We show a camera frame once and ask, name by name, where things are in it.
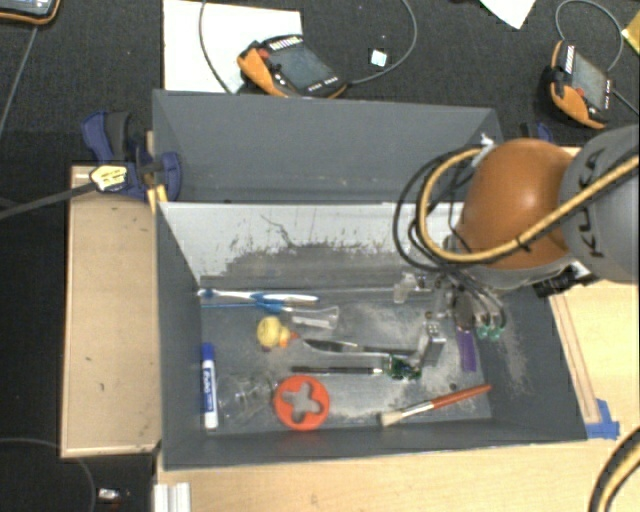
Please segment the blue tape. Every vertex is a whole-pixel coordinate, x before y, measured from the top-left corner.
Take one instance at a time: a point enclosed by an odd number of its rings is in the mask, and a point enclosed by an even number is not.
[[[613,421],[606,401],[596,398],[596,402],[602,421],[600,423],[587,423],[585,425],[587,437],[589,439],[618,439],[618,437],[620,437],[620,422]]]

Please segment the paintbrush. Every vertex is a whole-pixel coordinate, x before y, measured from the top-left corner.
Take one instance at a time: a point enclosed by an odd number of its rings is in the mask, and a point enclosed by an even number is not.
[[[486,393],[490,389],[491,384],[482,384],[481,386],[463,389],[449,395],[434,398],[433,400],[428,400],[427,402],[421,402],[419,404],[412,405],[411,407],[407,407],[406,409],[383,412],[380,414],[380,423],[383,427],[388,427],[389,425],[398,423],[404,418],[408,418],[409,416],[413,416],[414,414],[419,414],[421,412],[431,411],[434,409],[440,409],[440,407],[455,404],[456,402],[466,400],[467,398],[471,398],[472,396],[481,395],[483,393]]]

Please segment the wooden board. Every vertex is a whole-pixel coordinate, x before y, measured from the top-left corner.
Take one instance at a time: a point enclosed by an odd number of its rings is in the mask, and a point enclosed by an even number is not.
[[[90,168],[74,168],[72,185]],[[151,451],[160,386],[149,206],[97,192],[70,204],[63,457]]]

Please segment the purple object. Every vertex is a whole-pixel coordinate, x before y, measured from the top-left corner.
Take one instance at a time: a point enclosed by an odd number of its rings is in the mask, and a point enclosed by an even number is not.
[[[473,332],[456,328],[456,338],[458,340],[458,350],[460,352],[460,365],[463,372],[475,372],[476,349],[473,345]]]

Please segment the blue marker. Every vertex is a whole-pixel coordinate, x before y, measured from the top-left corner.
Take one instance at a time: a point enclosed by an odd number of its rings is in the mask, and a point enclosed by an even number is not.
[[[204,398],[204,427],[207,430],[218,428],[218,409],[216,407],[216,367],[211,343],[202,344],[202,393]]]

